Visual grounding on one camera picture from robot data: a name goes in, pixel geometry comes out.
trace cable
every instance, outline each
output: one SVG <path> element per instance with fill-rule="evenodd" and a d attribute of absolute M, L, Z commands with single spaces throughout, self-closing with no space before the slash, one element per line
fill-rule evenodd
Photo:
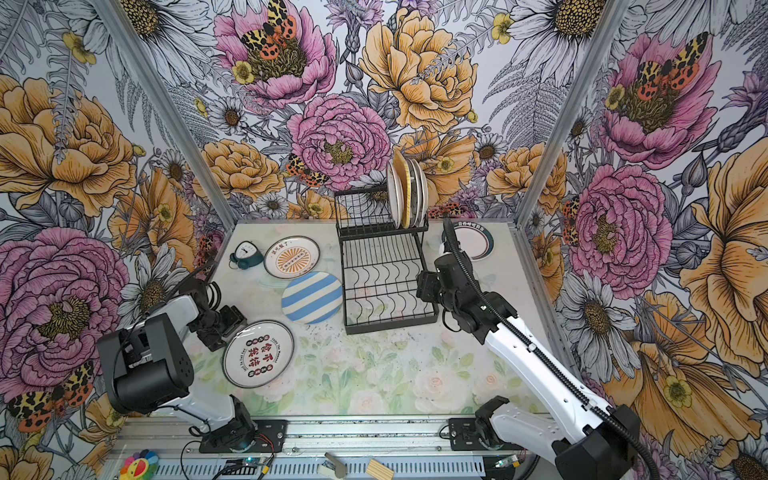
<path fill-rule="evenodd" d="M 448 242 L 448 247 L 451 253 L 453 253 L 453 257 L 456 258 L 456 262 L 458 263 L 458 267 L 462 270 L 462 273 L 464 273 L 464 277 L 469 281 L 469 284 L 472 286 L 472 289 L 475 291 L 475 294 L 478 296 L 478 298 L 485 304 L 485 307 L 490 311 L 496 318 L 499 319 L 499 321 L 504 325 L 506 329 L 508 329 L 512 334 L 514 334 L 518 339 L 525 344 L 526 347 L 530 346 L 533 341 L 530 340 L 523 332 L 521 332 L 516 326 L 512 325 L 509 320 L 503 317 L 502 314 L 500 314 L 496 308 L 493 307 L 493 305 L 488 301 L 488 299 L 485 298 L 485 294 L 480 289 L 480 286 L 478 285 L 477 281 L 473 277 L 473 275 L 470 274 L 469 268 L 464 264 L 464 259 L 462 258 L 460 252 L 461 250 L 458 248 L 458 240 L 456 239 L 456 232 L 453 228 L 453 224 L 451 223 L 451 220 L 449 218 L 445 218 L 443 220 L 443 226 L 445 230 L 445 239 Z M 589 399 L 587 396 L 576 386 L 574 383 L 568 379 L 568 377 L 565 376 L 565 374 L 551 361 L 551 359 L 547 356 L 546 353 L 544 353 L 543 349 L 534 349 L 532 352 L 534 355 L 536 355 L 542 363 L 544 363 L 550 372 L 552 372 L 556 377 L 558 377 L 558 380 L 561 381 L 563 385 L 568 388 L 568 390 L 571 391 L 571 393 L 581 402 L 582 405 L 588 405 Z M 603 409 L 593 406 L 590 408 L 590 411 L 593 412 L 595 415 L 597 415 L 600 419 L 603 420 L 603 422 L 606 422 L 608 425 L 610 425 L 616 433 L 622 437 L 624 440 L 627 441 L 630 445 L 634 447 L 635 450 L 637 450 L 637 453 L 640 455 L 640 457 L 645 462 L 648 471 L 650 473 L 651 480 L 660 480 L 659 476 L 659 469 L 656 466 L 656 462 L 654 462 L 653 456 L 651 456 L 650 452 L 648 451 L 648 448 L 645 447 L 645 445 L 640 443 L 640 440 L 635 438 L 622 424 L 615 421 L 613 418 L 611 418 L 610 415 L 608 415 L 607 412 L 605 412 Z"/>
<path fill-rule="evenodd" d="M 179 465 L 181 465 L 181 473 L 184 474 L 184 477 L 187 480 L 190 480 L 190 478 L 187 476 L 187 471 L 184 470 L 184 450 L 187 449 L 188 446 L 190 446 L 191 443 L 200 443 L 202 445 L 202 442 L 200 440 L 190 440 L 187 442 L 187 444 L 181 449 L 181 454 L 179 455 Z"/>

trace dish rack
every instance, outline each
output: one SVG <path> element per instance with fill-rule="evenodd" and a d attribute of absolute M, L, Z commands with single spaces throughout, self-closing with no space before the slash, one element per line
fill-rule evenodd
<path fill-rule="evenodd" d="M 416 277 L 427 268 L 422 242 L 428 220 L 396 228 L 386 185 L 334 196 L 347 334 L 436 322 L 437 305 L 416 297 Z"/>

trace purple flower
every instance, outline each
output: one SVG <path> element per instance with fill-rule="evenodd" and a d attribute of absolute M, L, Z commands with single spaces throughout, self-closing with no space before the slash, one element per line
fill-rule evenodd
<path fill-rule="evenodd" d="M 666 167 L 687 151 L 704 135 L 717 112 L 706 108 L 720 70 L 720 62 L 710 65 L 712 42 L 710 36 L 697 62 L 700 70 L 689 84 L 680 90 L 659 88 L 650 100 L 644 100 L 638 94 L 642 87 L 638 67 L 646 61 L 663 65 L 686 45 L 674 47 L 671 40 L 659 43 L 658 37 L 651 39 L 646 34 L 638 37 L 609 80 L 605 110 L 591 129 L 596 143 L 651 170 Z"/>
<path fill-rule="evenodd" d="M 410 10 L 418 10 L 422 15 L 437 13 L 437 0 L 402 0 L 401 6 Z"/>
<path fill-rule="evenodd" d="M 128 269 L 80 230 L 48 228 L 0 246 L 0 393 L 51 391 L 88 360 L 119 322 Z"/>
<path fill-rule="evenodd" d="M 341 25 L 362 25 L 365 30 L 382 21 L 382 0 L 329 0 L 326 7 L 328 25 L 333 30 Z"/>
<path fill-rule="evenodd" d="M 223 52 L 218 55 L 219 62 L 232 70 L 233 83 L 246 90 L 246 108 L 258 114 L 308 101 L 329 91 L 336 80 L 332 35 L 323 37 L 306 7 L 299 13 L 289 0 L 286 6 L 296 21 L 296 37 L 279 46 L 278 57 L 272 60 L 263 59 L 260 52 L 249 55 L 240 40 L 249 31 L 263 29 L 266 6 L 258 13 L 248 7 L 245 16 L 233 11 L 231 17 L 218 15 L 214 19 L 216 48 Z"/>
<path fill-rule="evenodd" d="M 622 300 L 642 293 L 654 281 L 672 245 L 659 180 L 639 165 L 597 169 L 579 197 L 576 229 L 574 271 L 597 276 Z"/>
<path fill-rule="evenodd" d="M 330 177 L 334 190 L 382 170 L 391 156 L 384 121 L 375 110 L 337 94 L 317 97 L 286 124 L 293 153 L 310 169 Z"/>

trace alarm clock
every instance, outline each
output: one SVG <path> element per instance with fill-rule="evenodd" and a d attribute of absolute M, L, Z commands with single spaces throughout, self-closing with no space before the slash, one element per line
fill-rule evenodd
<path fill-rule="evenodd" d="M 256 245 L 249 241 L 242 242 L 237 246 L 235 251 L 230 254 L 230 268 L 232 268 L 232 263 L 234 263 L 240 270 L 246 270 L 263 261 L 264 255 L 261 254 Z"/>

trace clock face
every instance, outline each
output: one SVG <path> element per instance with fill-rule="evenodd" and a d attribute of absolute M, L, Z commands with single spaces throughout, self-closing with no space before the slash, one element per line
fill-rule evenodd
<path fill-rule="evenodd" d="M 251 242 L 242 242 L 237 246 L 237 250 L 235 250 L 235 257 L 240 259 L 248 258 L 254 255 L 257 251 L 259 250 L 256 248 L 256 245 L 253 245 Z"/>

